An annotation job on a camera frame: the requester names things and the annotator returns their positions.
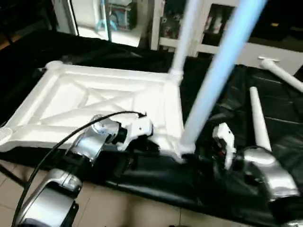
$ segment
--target white rod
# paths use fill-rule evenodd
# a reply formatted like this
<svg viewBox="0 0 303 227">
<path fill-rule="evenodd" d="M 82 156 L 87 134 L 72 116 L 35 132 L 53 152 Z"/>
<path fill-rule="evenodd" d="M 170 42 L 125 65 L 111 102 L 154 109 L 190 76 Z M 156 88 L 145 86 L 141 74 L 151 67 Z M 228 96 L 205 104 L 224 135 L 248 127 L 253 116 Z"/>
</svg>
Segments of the white rod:
<svg viewBox="0 0 303 227">
<path fill-rule="evenodd" d="M 177 83 L 180 83 L 183 78 L 183 67 L 194 34 L 193 31 L 196 29 L 194 25 L 196 24 L 195 20 L 199 13 L 200 5 L 201 0 L 187 1 L 178 46 L 169 70 L 171 78 L 176 80 Z"/>
<path fill-rule="evenodd" d="M 298 89 L 299 91 L 303 92 L 303 82 L 299 81 L 296 77 L 290 75 L 284 69 L 277 66 L 272 60 L 264 59 L 261 62 L 261 66 L 274 73 L 276 76 L 284 80 L 289 85 L 293 86 L 294 88 Z"/>
<path fill-rule="evenodd" d="M 194 147 L 265 3 L 266 0 L 242 0 L 234 11 L 230 27 L 209 67 L 178 144 L 185 153 Z"/>
<path fill-rule="evenodd" d="M 256 144 L 271 151 L 270 141 L 263 116 L 262 106 L 256 87 L 250 88 L 250 102 L 254 123 Z"/>
</svg>

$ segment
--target white clamp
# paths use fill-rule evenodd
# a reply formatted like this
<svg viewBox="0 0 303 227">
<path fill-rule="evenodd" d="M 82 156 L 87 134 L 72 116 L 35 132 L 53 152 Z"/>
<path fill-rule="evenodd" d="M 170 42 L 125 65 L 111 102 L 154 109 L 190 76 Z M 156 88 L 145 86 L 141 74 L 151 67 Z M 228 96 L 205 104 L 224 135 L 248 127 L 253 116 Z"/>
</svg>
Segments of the white clamp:
<svg viewBox="0 0 303 227">
<path fill-rule="evenodd" d="M 236 153 L 236 148 L 234 147 L 234 134 L 224 122 L 214 128 L 213 138 L 217 142 L 218 146 L 226 152 L 224 167 L 225 169 L 229 169 L 232 165 L 233 156 Z"/>
<path fill-rule="evenodd" d="M 139 136 L 151 136 L 152 134 L 152 122 L 148 117 L 141 117 L 133 121 L 131 124 L 126 126 L 127 135 L 123 143 L 117 143 L 117 148 L 120 151 L 126 150 L 129 143 Z"/>
</svg>

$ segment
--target black plastic sheet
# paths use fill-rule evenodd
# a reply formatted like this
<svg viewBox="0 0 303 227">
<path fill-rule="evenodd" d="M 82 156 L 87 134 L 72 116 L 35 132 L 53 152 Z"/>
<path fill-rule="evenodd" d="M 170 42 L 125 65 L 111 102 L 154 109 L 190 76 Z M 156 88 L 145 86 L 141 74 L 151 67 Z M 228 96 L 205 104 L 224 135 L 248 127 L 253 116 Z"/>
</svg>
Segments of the black plastic sheet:
<svg viewBox="0 0 303 227">
<path fill-rule="evenodd" d="M 173 55 L 142 50 L 99 39 L 39 31 L 0 51 L 2 86 L 0 123 L 4 124 L 41 78 L 38 68 L 65 63 L 115 69 L 168 72 Z M 211 59 L 187 58 L 180 85 L 184 121 Z M 256 86 L 272 149 L 303 192 L 303 95 L 270 72 L 236 66 L 198 141 L 200 161 L 179 164 L 170 157 L 103 153 L 89 180 L 154 200 L 253 225 L 275 225 L 265 198 L 255 186 L 233 173 L 221 185 L 214 181 L 207 161 L 214 126 L 227 122 L 237 148 L 254 145 L 249 87 Z M 15 148 L 0 158 L 35 166 L 46 153 L 42 148 Z M 51 157 L 45 168 L 49 168 Z"/>
</svg>

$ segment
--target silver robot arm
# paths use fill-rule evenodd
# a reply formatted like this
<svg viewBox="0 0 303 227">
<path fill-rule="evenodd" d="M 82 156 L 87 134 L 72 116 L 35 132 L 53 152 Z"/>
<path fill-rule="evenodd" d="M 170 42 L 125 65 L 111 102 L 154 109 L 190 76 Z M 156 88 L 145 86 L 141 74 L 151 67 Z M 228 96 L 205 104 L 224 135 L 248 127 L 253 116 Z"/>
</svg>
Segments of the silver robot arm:
<svg viewBox="0 0 303 227">
<path fill-rule="evenodd" d="M 151 136 L 152 129 L 153 125 L 147 117 L 136 119 L 126 128 L 109 118 L 88 127 L 23 204 L 17 225 L 71 226 L 79 208 L 75 199 L 104 145 L 113 144 L 123 151 L 132 140 Z"/>
<path fill-rule="evenodd" d="M 260 184 L 268 207 L 277 224 L 285 227 L 303 227 L 303 196 L 293 177 L 281 166 L 272 152 L 261 147 L 236 152 L 234 135 L 226 123 L 215 127 L 213 138 L 220 148 L 216 162 L 221 172 L 233 166 Z"/>
</svg>

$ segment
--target beige floor tile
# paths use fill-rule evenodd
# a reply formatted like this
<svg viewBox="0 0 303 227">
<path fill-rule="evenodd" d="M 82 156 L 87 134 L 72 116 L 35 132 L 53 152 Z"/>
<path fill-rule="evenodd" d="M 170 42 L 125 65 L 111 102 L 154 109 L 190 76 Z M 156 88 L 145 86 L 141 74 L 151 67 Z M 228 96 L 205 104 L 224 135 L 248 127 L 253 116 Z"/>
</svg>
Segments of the beige floor tile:
<svg viewBox="0 0 303 227">
<path fill-rule="evenodd" d="M 98 186 L 78 227 L 168 227 L 179 215 L 179 208 Z"/>
<path fill-rule="evenodd" d="M 246 225 L 181 209 L 181 225 L 187 227 L 245 227 Z"/>
<path fill-rule="evenodd" d="M 78 226 L 78 224 L 83 216 L 83 212 L 89 201 L 89 198 L 90 198 L 91 194 L 93 193 L 95 187 L 96 186 L 92 183 L 85 182 L 83 184 L 80 194 L 78 195 L 78 197 L 76 199 L 76 202 L 79 204 L 79 210 L 78 210 L 75 220 L 72 224 L 73 227 Z"/>
<path fill-rule="evenodd" d="M 32 171 L 33 171 L 32 168 L 26 166 L 17 166 L 13 170 L 13 173 L 22 179 L 28 179 Z M 40 184 L 40 182 L 45 177 L 45 175 L 46 175 L 45 171 L 38 172 L 36 178 L 34 179 L 34 182 L 32 183 L 32 186 L 29 189 L 27 198 L 34 191 L 34 189 Z M 0 205 L 6 206 L 11 209 L 15 209 L 22 191 L 23 188 L 21 186 L 19 186 L 9 178 L 7 178 L 0 186 Z"/>
<path fill-rule="evenodd" d="M 0 164 L 3 165 L 5 168 L 7 168 L 9 171 L 12 171 L 16 167 L 16 164 L 11 163 L 11 162 L 6 162 L 3 160 L 0 160 Z M 2 183 L 4 182 L 5 179 L 6 179 L 6 176 L 4 174 L 0 173 L 0 185 L 2 185 Z"/>
<path fill-rule="evenodd" d="M 0 206 L 0 226 L 10 227 L 14 217 L 14 210 Z"/>
</svg>

